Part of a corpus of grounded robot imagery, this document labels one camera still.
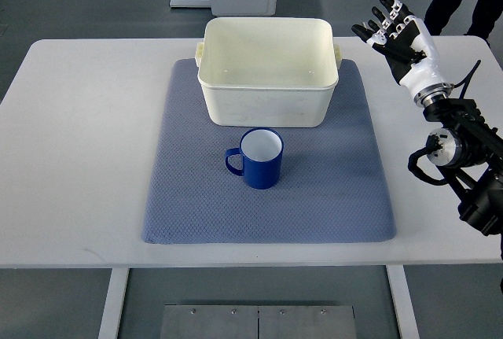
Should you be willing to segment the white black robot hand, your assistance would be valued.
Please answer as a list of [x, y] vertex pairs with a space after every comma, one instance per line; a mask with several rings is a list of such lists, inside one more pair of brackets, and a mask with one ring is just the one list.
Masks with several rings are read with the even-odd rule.
[[439, 71], [439, 53], [426, 25], [399, 0], [379, 0], [384, 11], [372, 7], [375, 20], [351, 30], [382, 54], [395, 82], [405, 87], [416, 105], [427, 107], [448, 98], [453, 84]]

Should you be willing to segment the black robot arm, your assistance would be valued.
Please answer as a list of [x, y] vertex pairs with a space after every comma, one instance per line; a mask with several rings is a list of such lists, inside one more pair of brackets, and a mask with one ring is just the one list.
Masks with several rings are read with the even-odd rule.
[[464, 97], [480, 63], [459, 83], [434, 85], [416, 95], [424, 118], [442, 126], [409, 156], [408, 169], [423, 182], [450, 186], [460, 200], [460, 220], [489, 236], [502, 233], [502, 138], [475, 101]]

